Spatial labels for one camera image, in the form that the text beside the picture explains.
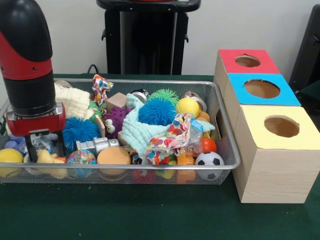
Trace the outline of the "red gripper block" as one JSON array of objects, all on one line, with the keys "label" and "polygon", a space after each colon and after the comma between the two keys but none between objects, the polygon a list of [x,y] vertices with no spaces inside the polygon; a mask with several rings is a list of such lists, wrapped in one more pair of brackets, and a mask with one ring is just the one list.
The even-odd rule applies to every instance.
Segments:
[{"label": "red gripper block", "polygon": [[38,161],[38,154],[36,148],[32,144],[30,134],[57,132],[57,154],[59,157],[65,156],[62,130],[65,128],[66,124],[66,109],[62,102],[58,102],[56,108],[52,112],[36,117],[20,117],[14,113],[11,105],[9,105],[6,111],[6,122],[13,136],[25,138],[29,160],[32,163]]}]

